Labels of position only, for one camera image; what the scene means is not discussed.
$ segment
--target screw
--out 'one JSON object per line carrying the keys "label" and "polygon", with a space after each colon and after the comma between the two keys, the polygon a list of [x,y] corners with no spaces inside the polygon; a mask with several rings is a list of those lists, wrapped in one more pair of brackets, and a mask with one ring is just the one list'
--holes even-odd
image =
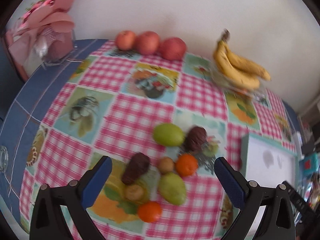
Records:
{"label": "screw", "polygon": [[282,183],[281,183],[281,184],[279,185],[279,188],[282,189],[282,190],[285,190],[285,189],[286,189],[285,184],[282,184]]}
{"label": "screw", "polygon": [[42,184],[41,187],[40,187],[40,189],[41,189],[41,190],[45,190],[47,187],[48,187],[47,184]]}
{"label": "screw", "polygon": [[71,187],[74,187],[74,186],[76,186],[77,184],[78,184],[78,181],[77,181],[76,179],[73,179],[72,181],[69,182],[69,185],[70,185]]}
{"label": "screw", "polygon": [[257,187],[258,183],[255,182],[254,180],[250,180],[250,181],[249,181],[249,185],[250,185],[251,187]]}

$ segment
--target red apple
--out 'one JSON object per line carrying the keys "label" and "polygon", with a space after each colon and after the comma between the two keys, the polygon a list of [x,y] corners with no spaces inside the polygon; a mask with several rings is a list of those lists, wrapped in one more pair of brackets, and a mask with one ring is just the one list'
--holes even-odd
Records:
{"label": "red apple", "polygon": [[116,36],[116,46],[120,50],[129,50],[133,48],[136,34],[132,31],[122,31]]}
{"label": "red apple", "polygon": [[182,60],[186,50],[185,42],[178,37],[167,38],[159,48],[161,57],[167,60]]}
{"label": "red apple", "polygon": [[135,49],[141,55],[152,55],[157,51],[159,43],[159,35],[155,32],[147,31],[137,37]]}

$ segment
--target round brown fruit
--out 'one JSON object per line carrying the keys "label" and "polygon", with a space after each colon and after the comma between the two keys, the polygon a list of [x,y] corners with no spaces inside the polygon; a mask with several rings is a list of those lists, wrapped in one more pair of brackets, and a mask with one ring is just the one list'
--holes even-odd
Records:
{"label": "round brown fruit", "polygon": [[134,47],[141,55],[152,55],[158,50],[159,43],[159,35],[147,31],[137,37]]}
{"label": "round brown fruit", "polygon": [[174,169],[174,162],[169,157],[163,157],[158,163],[158,170],[161,174],[166,174]]}
{"label": "round brown fruit", "polygon": [[137,184],[127,186],[124,190],[125,198],[127,198],[131,201],[141,200],[143,197],[143,194],[144,194],[143,188]]}
{"label": "round brown fruit", "polygon": [[133,48],[136,34],[132,31],[122,31],[116,36],[116,46],[120,50],[130,50]]}
{"label": "round brown fruit", "polygon": [[164,40],[159,48],[161,57],[167,60],[182,60],[186,51],[187,46],[185,42],[178,37]]}

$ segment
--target green leaf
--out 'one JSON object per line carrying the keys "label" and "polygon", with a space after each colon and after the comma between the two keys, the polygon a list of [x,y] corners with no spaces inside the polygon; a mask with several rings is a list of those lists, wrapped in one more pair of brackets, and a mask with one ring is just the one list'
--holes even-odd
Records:
{"label": "green leaf", "polygon": [[116,192],[114,189],[108,186],[104,186],[103,191],[108,199],[119,201],[119,202],[121,201],[120,194]]}
{"label": "green leaf", "polygon": [[251,113],[251,112],[249,112],[249,111],[246,112],[246,114],[247,114],[247,116],[250,117],[251,119],[256,119],[256,118],[257,118],[255,114],[253,114],[253,113]]}
{"label": "green leaf", "polygon": [[237,106],[239,107],[240,110],[247,112],[247,109],[245,109],[245,107],[239,103],[237,103]]}
{"label": "green leaf", "polygon": [[126,214],[135,215],[138,211],[138,206],[129,201],[121,201],[117,207],[122,208]]}

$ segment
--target tangerine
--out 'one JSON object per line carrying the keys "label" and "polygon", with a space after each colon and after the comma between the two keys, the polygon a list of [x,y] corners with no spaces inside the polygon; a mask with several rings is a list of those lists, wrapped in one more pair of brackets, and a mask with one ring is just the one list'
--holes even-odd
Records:
{"label": "tangerine", "polygon": [[146,223],[152,223],[159,220],[162,214],[162,208],[156,201],[149,201],[139,206],[138,217]]}
{"label": "tangerine", "polygon": [[179,156],[175,167],[181,177],[191,176],[198,169],[198,160],[190,154],[182,154]]}

